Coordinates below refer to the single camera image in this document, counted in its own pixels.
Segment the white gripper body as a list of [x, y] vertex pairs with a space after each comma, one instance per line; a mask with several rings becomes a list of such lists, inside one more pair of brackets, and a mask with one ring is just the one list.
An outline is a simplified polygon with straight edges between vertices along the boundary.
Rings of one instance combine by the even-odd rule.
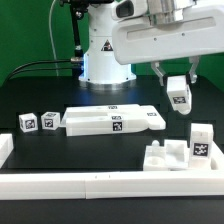
[[136, 64], [224, 52], [224, 4], [197, 4], [183, 16], [164, 25], [147, 16], [118, 22], [112, 31], [116, 60]]

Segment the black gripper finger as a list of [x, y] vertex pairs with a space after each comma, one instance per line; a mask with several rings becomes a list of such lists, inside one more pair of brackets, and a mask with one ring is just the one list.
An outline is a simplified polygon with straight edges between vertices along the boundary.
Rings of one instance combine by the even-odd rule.
[[160, 85], [163, 86], [164, 85], [165, 71], [160, 66], [160, 63], [159, 62], [152, 62], [151, 63], [151, 68], [155, 72], [155, 74], [158, 76]]
[[191, 64], [189, 74], [189, 80], [191, 84], [194, 84], [197, 81], [197, 74], [196, 69], [199, 65], [200, 57], [199, 56], [192, 56], [189, 58], [189, 63]]

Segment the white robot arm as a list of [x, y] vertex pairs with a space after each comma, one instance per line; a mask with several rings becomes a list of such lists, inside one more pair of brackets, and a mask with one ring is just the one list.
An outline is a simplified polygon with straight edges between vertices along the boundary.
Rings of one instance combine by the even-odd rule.
[[111, 16], [116, 60], [149, 62], [160, 77], [162, 61], [187, 58], [195, 82], [199, 58], [224, 52], [224, 0], [121, 0]]

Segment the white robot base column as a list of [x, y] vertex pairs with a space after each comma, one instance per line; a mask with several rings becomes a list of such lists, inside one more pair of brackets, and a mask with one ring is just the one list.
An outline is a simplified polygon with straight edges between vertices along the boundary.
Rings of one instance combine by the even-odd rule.
[[82, 87], [93, 90], [119, 90], [132, 86], [136, 75], [131, 65], [120, 65], [114, 57], [111, 17], [113, 3], [91, 4], [89, 15], [89, 48], [84, 54], [84, 70], [79, 76]]

